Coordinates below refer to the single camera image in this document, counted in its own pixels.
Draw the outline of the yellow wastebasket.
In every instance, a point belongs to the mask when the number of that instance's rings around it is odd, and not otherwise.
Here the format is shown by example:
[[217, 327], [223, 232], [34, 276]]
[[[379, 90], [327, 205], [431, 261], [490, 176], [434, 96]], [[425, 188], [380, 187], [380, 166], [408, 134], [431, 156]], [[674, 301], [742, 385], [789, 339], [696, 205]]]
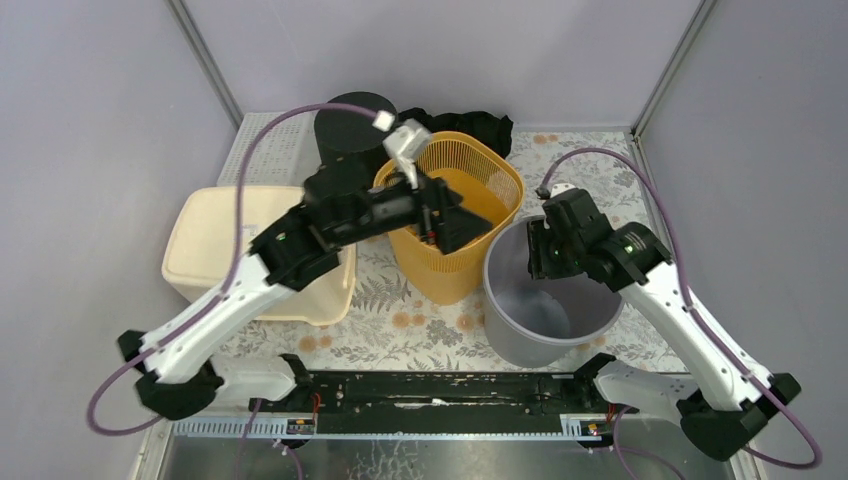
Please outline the yellow wastebasket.
[[434, 134], [417, 165], [428, 176], [445, 180], [462, 195], [464, 208], [493, 225], [488, 233], [449, 255], [419, 241], [411, 227], [388, 234], [399, 269], [409, 282], [434, 303], [454, 304], [482, 283], [486, 253], [520, 210], [524, 181], [499, 154], [460, 132]]

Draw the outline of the grey plastic bin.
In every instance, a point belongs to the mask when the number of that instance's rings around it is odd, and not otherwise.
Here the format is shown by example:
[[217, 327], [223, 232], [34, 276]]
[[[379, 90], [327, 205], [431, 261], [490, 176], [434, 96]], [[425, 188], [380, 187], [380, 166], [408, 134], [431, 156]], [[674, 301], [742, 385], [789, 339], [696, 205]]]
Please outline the grey plastic bin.
[[483, 264], [486, 338], [499, 357], [525, 368], [548, 366], [600, 337], [625, 306], [621, 295], [584, 274], [531, 278], [526, 225], [538, 218], [521, 218], [500, 232]]

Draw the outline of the black round bucket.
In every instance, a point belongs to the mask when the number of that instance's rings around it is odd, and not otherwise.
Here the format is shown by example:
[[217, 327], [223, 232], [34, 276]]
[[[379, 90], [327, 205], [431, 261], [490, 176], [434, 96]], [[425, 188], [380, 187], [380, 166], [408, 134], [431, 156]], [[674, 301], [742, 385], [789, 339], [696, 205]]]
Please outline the black round bucket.
[[[344, 93], [332, 98], [330, 102], [356, 105], [372, 111], [397, 113], [389, 99], [368, 91]], [[362, 164], [368, 174], [374, 177], [389, 160], [382, 144], [387, 134], [375, 129], [372, 120], [360, 114], [321, 110], [315, 116], [313, 127], [323, 164], [330, 164], [339, 158], [351, 158]]]

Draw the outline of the white perforated plastic basket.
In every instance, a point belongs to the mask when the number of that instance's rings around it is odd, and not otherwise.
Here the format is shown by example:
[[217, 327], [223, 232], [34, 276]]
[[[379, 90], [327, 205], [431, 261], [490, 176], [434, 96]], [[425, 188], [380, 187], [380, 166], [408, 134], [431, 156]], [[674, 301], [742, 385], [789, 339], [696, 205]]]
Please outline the white perforated plastic basket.
[[[241, 162], [256, 135], [280, 112], [247, 113], [216, 185], [235, 186]], [[300, 186], [321, 164], [312, 112], [282, 122], [260, 142], [245, 174], [246, 185]]]

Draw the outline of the cream plastic basket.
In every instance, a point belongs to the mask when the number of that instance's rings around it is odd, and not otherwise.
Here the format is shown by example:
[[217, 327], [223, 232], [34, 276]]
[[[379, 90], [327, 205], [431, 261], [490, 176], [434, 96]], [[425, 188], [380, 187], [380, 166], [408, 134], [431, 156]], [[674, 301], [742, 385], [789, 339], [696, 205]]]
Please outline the cream plastic basket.
[[[244, 189], [240, 250], [296, 205], [303, 189], [294, 186], [248, 185]], [[173, 227], [162, 262], [163, 278], [189, 302], [221, 282], [231, 265], [235, 241], [234, 186], [192, 193]], [[300, 321], [328, 326], [348, 313], [355, 285], [357, 248], [339, 254], [340, 265], [302, 292], [269, 308], [261, 321]]]

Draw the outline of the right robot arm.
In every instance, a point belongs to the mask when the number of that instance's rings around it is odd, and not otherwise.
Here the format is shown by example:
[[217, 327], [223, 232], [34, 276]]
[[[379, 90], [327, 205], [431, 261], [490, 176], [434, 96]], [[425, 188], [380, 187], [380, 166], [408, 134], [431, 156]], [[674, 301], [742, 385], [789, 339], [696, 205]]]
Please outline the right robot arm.
[[742, 450], [801, 392], [789, 373], [772, 373], [749, 356], [680, 284], [665, 245], [647, 226], [614, 228], [591, 195], [570, 184], [544, 190], [544, 214], [526, 227], [528, 271], [535, 280], [585, 274], [619, 294], [660, 333], [690, 379], [674, 386], [660, 375], [601, 355], [580, 368], [575, 402], [597, 412], [609, 402], [678, 425], [703, 454], [726, 461]]

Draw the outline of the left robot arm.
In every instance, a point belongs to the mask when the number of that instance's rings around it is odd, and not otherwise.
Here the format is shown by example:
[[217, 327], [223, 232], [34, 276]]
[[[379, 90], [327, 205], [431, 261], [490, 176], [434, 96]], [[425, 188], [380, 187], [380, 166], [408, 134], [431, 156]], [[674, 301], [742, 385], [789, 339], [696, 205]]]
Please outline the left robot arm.
[[122, 355], [140, 374], [135, 390], [141, 404], [169, 420], [190, 417], [217, 400], [276, 401], [288, 411], [304, 407], [310, 379], [293, 355], [238, 359], [219, 355], [219, 346], [337, 268], [346, 246], [406, 227], [422, 243], [451, 254], [492, 225], [466, 209], [445, 180], [419, 169], [373, 187], [356, 164], [319, 168], [305, 180], [301, 200], [235, 256], [221, 283], [160, 328], [119, 337]]

